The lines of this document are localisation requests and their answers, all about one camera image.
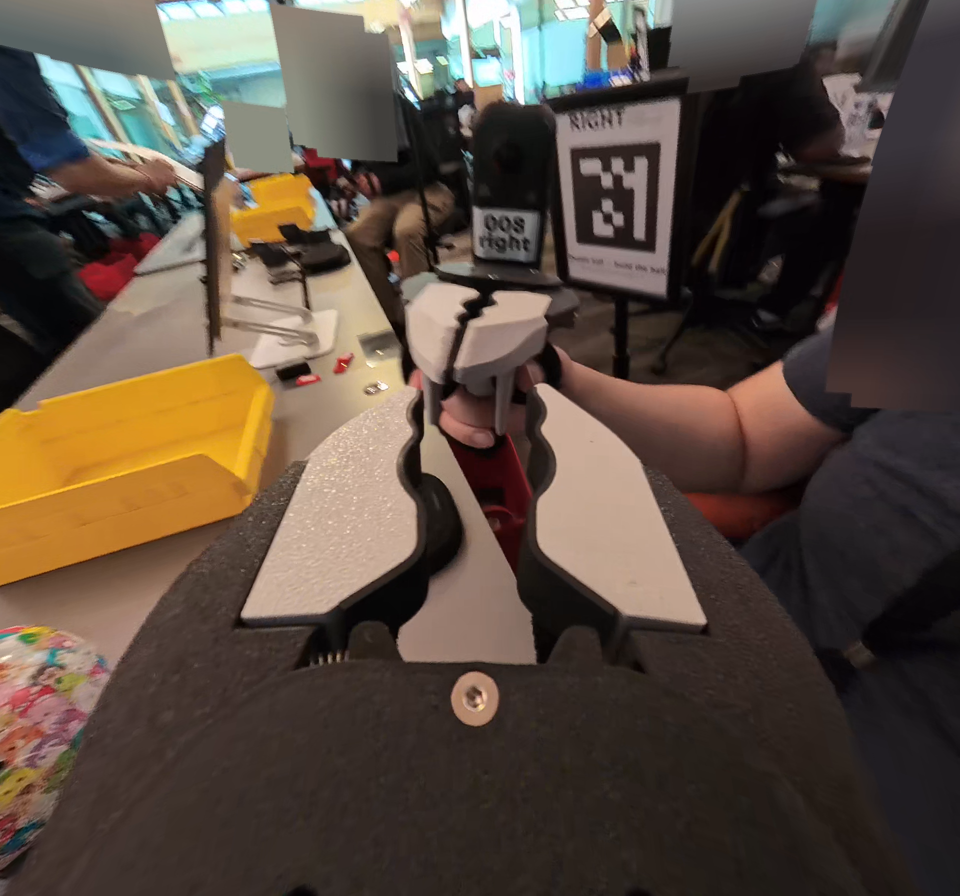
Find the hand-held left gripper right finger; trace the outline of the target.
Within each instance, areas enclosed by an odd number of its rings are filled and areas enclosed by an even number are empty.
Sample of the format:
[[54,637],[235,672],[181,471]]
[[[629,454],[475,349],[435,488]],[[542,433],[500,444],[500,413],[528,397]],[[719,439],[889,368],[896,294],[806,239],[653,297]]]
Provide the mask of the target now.
[[545,660],[570,628],[614,655],[633,631],[702,635],[707,616],[642,461],[557,389],[527,396],[530,503],[515,572]]

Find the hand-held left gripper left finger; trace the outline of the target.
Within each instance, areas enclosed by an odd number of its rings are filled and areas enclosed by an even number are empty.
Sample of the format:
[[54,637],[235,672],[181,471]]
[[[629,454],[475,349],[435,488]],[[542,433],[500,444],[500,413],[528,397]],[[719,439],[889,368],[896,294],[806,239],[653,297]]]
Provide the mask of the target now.
[[405,387],[307,459],[241,610],[243,626],[398,630],[459,553],[447,486],[423,470],[422,394]]

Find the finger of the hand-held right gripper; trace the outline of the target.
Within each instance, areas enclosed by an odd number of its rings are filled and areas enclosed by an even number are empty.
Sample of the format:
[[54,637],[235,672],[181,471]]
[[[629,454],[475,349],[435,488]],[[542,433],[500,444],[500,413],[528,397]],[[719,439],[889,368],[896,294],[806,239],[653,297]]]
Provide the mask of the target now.
[[475,310],[482,310],[484,297],[474,289],[452,283],[431,283],[406,306],[407,345],[420,375],[426,420],[439,428],[442,400],[453,386],[479,390],[484,378],[458,374],[457,357]]
[[497,435],[507,432],[518,370],[546,345],[545,292],[498,290],[465,326],[453,363],[453,381],[477,397],[493,398]]

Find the colourful puzzle ball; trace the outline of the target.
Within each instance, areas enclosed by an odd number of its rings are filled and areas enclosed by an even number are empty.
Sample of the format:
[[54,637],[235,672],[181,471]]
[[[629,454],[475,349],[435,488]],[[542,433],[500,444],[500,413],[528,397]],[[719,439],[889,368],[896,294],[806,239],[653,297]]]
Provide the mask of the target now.
[[110,674],[94,647],[64,630],[2,628],[2,872],[52,817]]

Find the person's right forearm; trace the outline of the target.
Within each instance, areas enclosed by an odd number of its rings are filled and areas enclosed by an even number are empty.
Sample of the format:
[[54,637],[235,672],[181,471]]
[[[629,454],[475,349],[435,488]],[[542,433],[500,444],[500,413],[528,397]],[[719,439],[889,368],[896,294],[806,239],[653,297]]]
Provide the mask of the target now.
[[727,390],[636,384],[562,363],[563,394],[684,493],[780,490],[809,478],[846,439],[800,404],[781,362]]

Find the person's right hand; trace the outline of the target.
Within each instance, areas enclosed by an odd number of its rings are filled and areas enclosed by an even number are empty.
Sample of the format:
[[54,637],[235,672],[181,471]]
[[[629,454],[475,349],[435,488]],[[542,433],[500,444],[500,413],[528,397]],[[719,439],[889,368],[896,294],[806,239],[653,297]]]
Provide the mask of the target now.
[[478,396],[462,385],[456,385],[442,401],[438,427],[463,446],[477,451],[494,448],[505,434],[523,428],[526,398],[531,389],[546,384],[562,391],[573,366],[570,354],[549,342],[543,351],[517,369],[507,410],[509,420],[503,429],[498,431],[496,426],[496,395]]

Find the metal plate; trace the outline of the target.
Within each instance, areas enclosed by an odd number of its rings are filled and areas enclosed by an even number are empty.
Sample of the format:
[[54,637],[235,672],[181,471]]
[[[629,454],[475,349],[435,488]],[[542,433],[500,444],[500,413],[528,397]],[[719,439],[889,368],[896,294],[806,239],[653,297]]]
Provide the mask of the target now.
[[392,328],[361,334],[357,342],[367,367],[402,364],[404,346]]

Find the framed marker sign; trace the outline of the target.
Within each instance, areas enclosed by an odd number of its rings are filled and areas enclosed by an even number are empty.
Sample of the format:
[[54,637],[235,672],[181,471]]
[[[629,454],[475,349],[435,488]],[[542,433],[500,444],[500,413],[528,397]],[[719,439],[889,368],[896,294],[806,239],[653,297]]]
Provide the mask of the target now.
[[550,102],[559,277],[596,293],[667,303],[680,264],[696,154],[684,78]]

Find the black sign tripod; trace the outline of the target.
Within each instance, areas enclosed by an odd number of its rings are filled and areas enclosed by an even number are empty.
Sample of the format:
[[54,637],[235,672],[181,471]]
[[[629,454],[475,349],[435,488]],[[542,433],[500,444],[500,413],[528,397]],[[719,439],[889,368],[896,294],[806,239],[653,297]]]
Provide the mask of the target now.
[[613,321],[610,333],[613,338],[613,353],[611,357],[611,374],[623,381],[631,377],[630,339],[630,298],[626,295],[617,295],[613,298]]

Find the red chair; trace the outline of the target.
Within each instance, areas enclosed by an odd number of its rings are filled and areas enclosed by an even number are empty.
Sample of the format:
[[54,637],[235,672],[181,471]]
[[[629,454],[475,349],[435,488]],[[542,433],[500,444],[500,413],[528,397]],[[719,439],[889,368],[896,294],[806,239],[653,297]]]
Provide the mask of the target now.
[[161,237],[151,232],[110,239],[104,255],[77,270],[78,279],[102,304],[111,303],[131,282],[139,264],[160,241]]
[[793,511],[806,488],[807,484],[801,482],[760,494],[687,493],[685,496],[728,541],[743,543]]
[[513,441],[504,435],[494,447],[483,450],[452,438],[448,444],[501,552],[515,572],[532,491]]

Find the white board stand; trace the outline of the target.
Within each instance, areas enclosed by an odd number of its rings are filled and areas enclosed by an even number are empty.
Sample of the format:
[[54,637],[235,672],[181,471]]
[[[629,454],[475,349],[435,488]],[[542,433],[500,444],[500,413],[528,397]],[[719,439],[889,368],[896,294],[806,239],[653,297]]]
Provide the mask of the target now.
[[221,329],[257,336],[245,359],[258,371],[311,362],[332,352],[338,335],[336,309],[314,311],[302,305],[234,295],[222,306]]

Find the black device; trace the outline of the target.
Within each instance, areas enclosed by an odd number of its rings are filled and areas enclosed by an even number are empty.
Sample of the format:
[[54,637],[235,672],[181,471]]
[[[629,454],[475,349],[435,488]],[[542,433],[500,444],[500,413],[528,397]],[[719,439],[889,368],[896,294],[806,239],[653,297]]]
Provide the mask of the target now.
[[346,247],[331,240],[329,229],[302,229],[295,223],[284,223],[277,230],[278,241],[252,240],[246,248],[246,253],[257,257],[266,268],[274,286],[304,282],[308,276],[334,272],[352,261]]

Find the yellow plastic bin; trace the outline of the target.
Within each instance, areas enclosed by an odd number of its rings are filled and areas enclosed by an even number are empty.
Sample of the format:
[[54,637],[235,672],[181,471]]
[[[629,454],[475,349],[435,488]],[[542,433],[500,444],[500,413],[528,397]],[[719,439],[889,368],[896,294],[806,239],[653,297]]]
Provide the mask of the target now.
[[274,403],[234,354],[4,410],[2,585],[242,513]]
[[315,189],[303,173],[280,173],[241,184],[246,206],[233,208],[231,228],[241,248],[251,242],[281,242],[281,227],[313,228]]

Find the wooden instruction board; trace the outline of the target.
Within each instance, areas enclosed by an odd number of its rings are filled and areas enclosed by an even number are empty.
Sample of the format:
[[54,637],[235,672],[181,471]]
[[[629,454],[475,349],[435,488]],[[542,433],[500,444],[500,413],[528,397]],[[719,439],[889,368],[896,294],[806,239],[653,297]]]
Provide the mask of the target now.
[[226,140],[210,144],[200,161],[202,178],[203,287],[205,294],[207,355],[214,357],[226,326],[232,301],[234,255],[232,248],[232,183],[226,178]]

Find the person in dark shirt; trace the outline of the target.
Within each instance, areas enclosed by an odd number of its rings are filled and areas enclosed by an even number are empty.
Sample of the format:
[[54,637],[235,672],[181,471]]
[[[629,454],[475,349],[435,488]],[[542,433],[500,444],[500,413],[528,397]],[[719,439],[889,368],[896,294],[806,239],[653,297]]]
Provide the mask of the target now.
[[[959,537],[958,413],[858,409],[829,392],[832,331],[794,347],[783,374],[841,442],[798,507],[742,549],[816,650],[853,643]],[[856,673],[841,701],[918,889],[958,894],[958,614]]]

